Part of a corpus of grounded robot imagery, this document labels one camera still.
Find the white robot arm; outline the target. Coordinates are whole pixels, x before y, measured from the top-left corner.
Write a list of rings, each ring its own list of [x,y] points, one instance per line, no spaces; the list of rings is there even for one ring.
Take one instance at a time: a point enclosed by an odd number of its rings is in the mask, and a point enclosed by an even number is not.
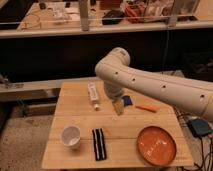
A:
[[[131,68],[129,53],[112,49],[95,66],[107,97],[113,101],[128,88],[213,123],[213,83]]]

